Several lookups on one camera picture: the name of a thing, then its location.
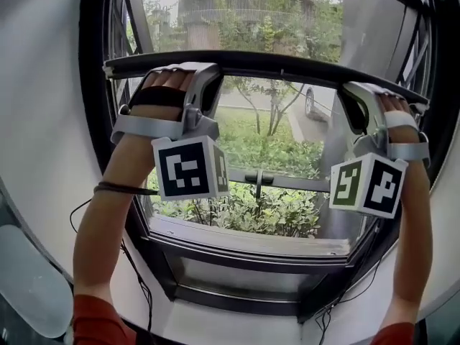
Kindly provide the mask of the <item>person's left hand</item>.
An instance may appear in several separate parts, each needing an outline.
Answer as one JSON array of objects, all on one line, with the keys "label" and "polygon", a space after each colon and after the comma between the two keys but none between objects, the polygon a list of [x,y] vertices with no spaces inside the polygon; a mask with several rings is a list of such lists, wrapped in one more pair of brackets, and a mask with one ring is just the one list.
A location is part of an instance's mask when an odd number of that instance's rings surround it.
[{"label": "person's left hand", "polygon": [[130,114],[179,121],[192,78],[192,72],[181,70],[149,73],[129,103]]}]

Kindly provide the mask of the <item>person's right hand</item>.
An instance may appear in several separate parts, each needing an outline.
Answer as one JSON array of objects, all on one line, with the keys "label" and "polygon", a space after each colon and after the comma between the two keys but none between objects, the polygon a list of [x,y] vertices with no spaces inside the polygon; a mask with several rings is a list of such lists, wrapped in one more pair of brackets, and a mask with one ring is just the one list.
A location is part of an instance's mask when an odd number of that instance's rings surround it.
[{"label": "person's right hand", "polygon": [[[381,94],[379,96],[379,99],[385,113],[389,113],[391,111],[402,111],[413,117],[410,107],[405,99],[401,99],[396,96],[390,96],[386,94]],[[404,125],[390,128],[389,136],[392,143],[407,144],[419,142],[418,131],[416,131],[411,126]]]}]

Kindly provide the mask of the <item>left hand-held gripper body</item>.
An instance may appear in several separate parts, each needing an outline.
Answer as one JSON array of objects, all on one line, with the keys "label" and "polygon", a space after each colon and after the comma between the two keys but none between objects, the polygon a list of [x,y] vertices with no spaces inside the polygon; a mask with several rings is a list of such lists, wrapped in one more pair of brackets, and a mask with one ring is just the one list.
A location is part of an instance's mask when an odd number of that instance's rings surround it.
[{"label": "left hand-held gripper body", "polygon": [[[149,71],[184,71],[184,63]],[[130,106],[119,110],[111,141],[125,134],[151,139],[162,201],[220,198],[229,194],[228,165],[216,140],[219,125],[191,103],[184,105],[179,121],[132,116]]]}]

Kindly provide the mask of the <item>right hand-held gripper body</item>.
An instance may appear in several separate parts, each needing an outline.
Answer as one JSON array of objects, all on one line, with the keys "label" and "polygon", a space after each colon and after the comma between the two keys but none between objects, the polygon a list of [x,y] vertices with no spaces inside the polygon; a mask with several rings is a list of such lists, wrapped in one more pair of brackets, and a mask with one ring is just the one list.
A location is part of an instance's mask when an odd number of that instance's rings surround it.
[{"label": "right hand-held gripper body", "polygon": [[[394,92],[377,85],[369,86],[377,95],[382,125],[372,133],[356,134],[346,161],[332,166],[329,207],[392,218],[408,164],[421,161],[426,167],[430,165],[428,138],[419,130],[414,116],[402,111],[385,113],[380,95],[394,96]],[[418,143],[392,143],[390,128],[404,125],[418,131]]]}]

